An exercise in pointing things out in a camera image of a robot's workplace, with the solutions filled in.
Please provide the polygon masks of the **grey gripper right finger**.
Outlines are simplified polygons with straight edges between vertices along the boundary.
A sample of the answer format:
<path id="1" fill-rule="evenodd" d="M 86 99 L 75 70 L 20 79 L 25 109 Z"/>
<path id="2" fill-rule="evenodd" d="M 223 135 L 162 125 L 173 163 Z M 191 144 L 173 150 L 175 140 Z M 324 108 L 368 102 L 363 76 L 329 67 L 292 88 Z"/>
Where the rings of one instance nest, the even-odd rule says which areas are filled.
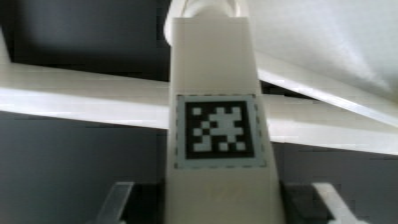
<path id="1" fill-rule="evenodd" d="M 333 220 L 327 222 L 327 224 L 370 224 L 367 221 L 358 219 L 333 184 L 326 182 L 315 182 L 313 187 L 320 195 L 327 210 L 333 214 Z"/>

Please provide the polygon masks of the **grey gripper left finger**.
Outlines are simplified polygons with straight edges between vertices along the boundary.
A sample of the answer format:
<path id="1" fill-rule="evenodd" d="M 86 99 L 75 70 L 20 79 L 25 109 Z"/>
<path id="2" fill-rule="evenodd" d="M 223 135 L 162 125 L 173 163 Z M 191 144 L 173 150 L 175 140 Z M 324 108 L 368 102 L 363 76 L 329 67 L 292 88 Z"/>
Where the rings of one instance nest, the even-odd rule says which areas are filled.
<path id="1" fill-rule="evenodd" d="M 134 186 L 134 182 L 114 183 L 98 215 L 88 224 L 127 224 L 125 211 Z"/>

